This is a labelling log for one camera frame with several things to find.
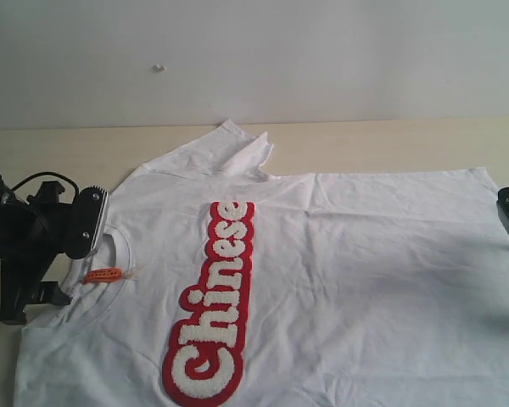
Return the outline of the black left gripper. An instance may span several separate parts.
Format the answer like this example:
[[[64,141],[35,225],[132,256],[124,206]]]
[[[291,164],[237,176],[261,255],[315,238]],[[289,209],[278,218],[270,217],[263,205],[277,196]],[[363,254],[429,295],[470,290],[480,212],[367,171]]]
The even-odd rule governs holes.
[[[56,281],[43,280],[58,254],[71,207],[59,201],[65,188],[45,181],[24,202],[14,191],[0,191],[0,322],[24,325],[25,307],[34,304],[65,306],[71,296]]]

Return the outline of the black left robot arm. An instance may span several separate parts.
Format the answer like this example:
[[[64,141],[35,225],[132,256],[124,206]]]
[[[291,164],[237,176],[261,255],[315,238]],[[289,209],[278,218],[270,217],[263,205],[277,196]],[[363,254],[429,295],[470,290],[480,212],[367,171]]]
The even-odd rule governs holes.
[[[14,187],[0,175],[0,322],[24,325],[29,304],[60,305],[70,298],[57,282],[42,278],[64,252],[71,206],[59,201],[65,192],[52,172],[37,173]]]

